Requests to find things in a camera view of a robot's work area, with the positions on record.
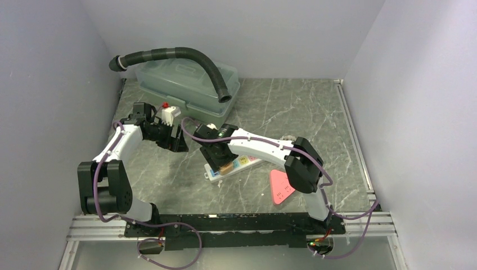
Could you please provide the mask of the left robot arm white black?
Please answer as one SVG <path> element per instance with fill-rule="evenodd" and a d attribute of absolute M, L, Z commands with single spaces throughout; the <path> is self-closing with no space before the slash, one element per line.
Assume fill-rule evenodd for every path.
<path fill-rule="evenodd" d="M 177 106 L 155 106 L 136 102 L 132 113 L 113 123 L 113 138 L 92 161 L 77 169 L 80 206 L 84 214 L 95 214 L 102 222 L 121 218 L 147 236 L 157 235 L 162 227 L 157 206 L 133 194 L 125 163 L 142 141 L 154 142 L 171 152 L 187 152 L 188 146 L 174 120 L 181 114 Z"/>

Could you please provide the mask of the white multicolour power strip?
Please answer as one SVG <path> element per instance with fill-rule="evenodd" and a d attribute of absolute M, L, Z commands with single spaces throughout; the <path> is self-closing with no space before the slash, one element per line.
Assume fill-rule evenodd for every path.
<path fill-rule="evenodd" d="M 232 162 L 232 170 L 225 175 L 221 175 L 219 172 L 212 170 L 209 164 L 205 164 L 204 177 L 205 179 L 209 180 L 211 183 L 219 182 L 224 180 L 226 177 L 232 176 L 238 172 L 241 172 L 252 166 L 258 165 L 262 162 L 263 160 L 257 159 L 252 156 L 239 156 Z"/>

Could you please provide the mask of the tan cube plug adapter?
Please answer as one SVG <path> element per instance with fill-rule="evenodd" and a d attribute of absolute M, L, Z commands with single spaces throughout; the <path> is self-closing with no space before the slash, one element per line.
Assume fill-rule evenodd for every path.
<path fill-rule="evenodd" d="M 225 176 L 226 174 L 232 172 L 234 169 L 233 162 L 230 162 L 226 165 L 219 167 L 219 174 Z"/>

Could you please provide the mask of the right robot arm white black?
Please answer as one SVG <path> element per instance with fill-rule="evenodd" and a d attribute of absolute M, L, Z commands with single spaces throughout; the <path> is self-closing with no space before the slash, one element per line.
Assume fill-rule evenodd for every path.
<path fill-rule="evenodd" d="M 201 124 L 191 138 L 200 144 L 210 174 L 226 176 L 242 167 L 239 159 L 244 157 L 281 167 L 289 185 L 305 198 L 311 229 L 324 233 L 331 227 L 330 207 L 320 191 L 323 160 L 307 139 L 271 139 L 228 124 L 221 128 Z"/>

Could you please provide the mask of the pink triangular power strip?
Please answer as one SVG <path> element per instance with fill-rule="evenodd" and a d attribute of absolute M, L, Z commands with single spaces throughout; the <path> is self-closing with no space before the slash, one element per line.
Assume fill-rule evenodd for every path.
<path fill-rule="evenodd" d="M 285 172 L 279 170 L 272 170 L 269 174 L 271 198 L 274 205 L 282 204 L 288 197 L 290 197 L 295 189 L 289 183 L 289 179 Z"/>

